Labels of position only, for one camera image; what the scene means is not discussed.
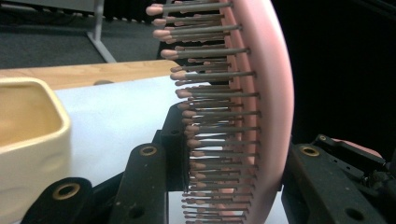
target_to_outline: metal screw hole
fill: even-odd
[[[364,215],[360,211],[358,211],[356,209],[347,208],[346,209],[346,214],[349,217],[351,217],[351,218],[353,218],[353,219],[355,219],[357,221],[363,221],[364,220]]]
[[[75,196],[80,189],[77,183],[67,183],[58,186],[52,193],[52,198],[55,200],[66,200]]]
[[[140,155],[142,156],[151,156],[157,153],[157,148],[156,147],[143,147],[140,149]]]
[[[130,218],[140,218],[145,215],[145,208],[142,206],[134,206],[129,210],[129,217]]]
[[[300,151],[311,157],[316,157],[320,154],[315,148],[312,147],[301,147]]]

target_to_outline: brush bristle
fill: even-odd
[[[190,147],[186,223],[263,223],[279,188],[290,140],[293,88],[289,57],[268,0],[195,0],[154,6],[164,17],[154,36],[167,43],[178,107]]]

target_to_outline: pink brush back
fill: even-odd
[[[259,100],[248,97],[242,101],[243,110],[261,111],[259,117],[245,116],[243,126],[259,126],[260,131],[245,132],[242,140],[259,140],[246,152],[259,152],[259,158],[247,158],[257,170],[248,208],[246,223],[263,223],[274,202],[288,154],[293,118],[293,83],[285,40],[274,8],[269,0],[231,1],[233,7],[220,10],[223,24],[241,24],[242,30],[232,31],[226,38],[229,48],[249,48],[249,53],[229,56],[233,71],[254,71],[255,77],[238,77],[230,85],[244,92],[259,92]]]

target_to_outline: hairbrush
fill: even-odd
[[[190,148],[186,223],[263,223],[280,189],[290,145],[290,60],[269,0],[154,4],[149,15],[174,49],[168,60]],[[186,84],[196,84],[183,88]]]

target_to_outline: metal stand leg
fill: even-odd
[[[104,5],[105,0],[95,0],[95,27],[93,29],[93,32],[87,32],[87,36],[107,63],[116,63],[113,55],[111,55],[111,53],[101,41]]]

